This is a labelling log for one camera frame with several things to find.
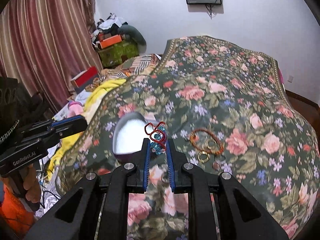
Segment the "orange sleeve forearm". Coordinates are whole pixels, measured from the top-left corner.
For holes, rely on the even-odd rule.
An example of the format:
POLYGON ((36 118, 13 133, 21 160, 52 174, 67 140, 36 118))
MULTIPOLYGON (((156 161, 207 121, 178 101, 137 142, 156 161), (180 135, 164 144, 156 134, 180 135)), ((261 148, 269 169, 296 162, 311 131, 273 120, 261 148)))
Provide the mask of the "orange sleeve forearm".
POLYGON ((34 224, 34 213, 28 212, 1 181, 1 218, 17 237, 24 237, 34 224))

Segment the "left hand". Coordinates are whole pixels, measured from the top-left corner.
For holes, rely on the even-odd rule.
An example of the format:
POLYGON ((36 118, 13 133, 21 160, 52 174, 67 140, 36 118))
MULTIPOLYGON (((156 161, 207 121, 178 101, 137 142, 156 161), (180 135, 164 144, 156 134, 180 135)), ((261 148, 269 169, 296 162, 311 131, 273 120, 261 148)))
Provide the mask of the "left hand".
POLYGON ((27 191, 25 197, 32 203, 38 203, 41 199, 41 187, 36 176, 33 164, 28 166, 28 173, 24 179, 23 187, 27 191))

